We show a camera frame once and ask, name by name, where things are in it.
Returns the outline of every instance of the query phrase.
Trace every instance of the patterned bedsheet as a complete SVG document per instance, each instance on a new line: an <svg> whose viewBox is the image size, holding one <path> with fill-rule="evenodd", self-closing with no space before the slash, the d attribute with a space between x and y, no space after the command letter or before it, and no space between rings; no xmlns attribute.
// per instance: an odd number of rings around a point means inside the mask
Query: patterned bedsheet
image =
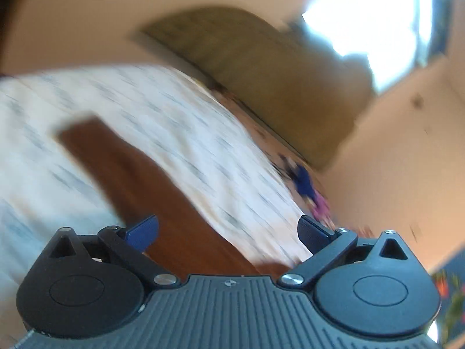
<svg viewBox="0 0 465 349"><path fill-rule="evenodd" d="M18 284L54 232L118 224L98 186L54 140L58 127L97 113L154 159L209 224L251 262L292 265L311 254L302 212L240 122L188 76L111 66L0 82L0 348L23 333Z"/></svg>

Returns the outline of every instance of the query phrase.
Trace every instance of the mattress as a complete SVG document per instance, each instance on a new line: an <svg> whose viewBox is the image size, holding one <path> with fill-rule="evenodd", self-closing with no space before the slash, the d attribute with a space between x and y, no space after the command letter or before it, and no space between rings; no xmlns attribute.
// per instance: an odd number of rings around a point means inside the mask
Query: mattress
<svg viewBox="0 0 465 349"><path fill-rule="evenodd" d="M54 232L71 226L95 234L120 224L98 186L54 139L89 113L156 161L250 262L292 266L311 255L297 237L302 212L272 164L240 122L185 74L124 65L3 79L0 348L24 333L15 293Z"/></svg>

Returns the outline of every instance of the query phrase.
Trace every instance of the screw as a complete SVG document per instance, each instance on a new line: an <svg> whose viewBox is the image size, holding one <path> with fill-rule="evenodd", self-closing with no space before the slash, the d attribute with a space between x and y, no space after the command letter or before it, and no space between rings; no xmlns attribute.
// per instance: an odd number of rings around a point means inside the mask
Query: screw
<svg viewBox="0 0 465 349"><path fill-rule="evenodd" d="M163 273L163 274L156 275L153 281L157 285L166 286L166 285L173 285L174 283L178 281L178 279L173 274Z"/></svg>
<svg viewBox="0 0 465 349"><path fill-rule="evenodd" d="M304 282L304 277L298 274L284 274L281 282L288 286L296 286Z"/></svg>

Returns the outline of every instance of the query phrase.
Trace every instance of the bright window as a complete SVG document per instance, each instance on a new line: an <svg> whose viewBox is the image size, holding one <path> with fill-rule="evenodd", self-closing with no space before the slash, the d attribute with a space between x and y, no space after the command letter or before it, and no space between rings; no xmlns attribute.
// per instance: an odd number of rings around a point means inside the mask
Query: bright window
<svg viewBox="0 0 465 349"><path fill-rule="evenodd" d="M339 55L366 53L378 92L427 58L432 0L314 0L303 18Z"/></svg>

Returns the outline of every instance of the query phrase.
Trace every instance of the ribbed surface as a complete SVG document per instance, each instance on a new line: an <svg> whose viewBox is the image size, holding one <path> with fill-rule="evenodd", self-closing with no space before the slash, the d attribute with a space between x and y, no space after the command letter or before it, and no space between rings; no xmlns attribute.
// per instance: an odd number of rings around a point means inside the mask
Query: ribbed surface
<svg viewBox="0 0 465 349"><path fill-rule="evenodd" d="M439 348L426 336L384 343L350 337L323 320L304 293L279 289L269 277L231 279L192 276L180 289L156 292L140 317L105 336L68 341L34 333L18 348Z"/></svg>

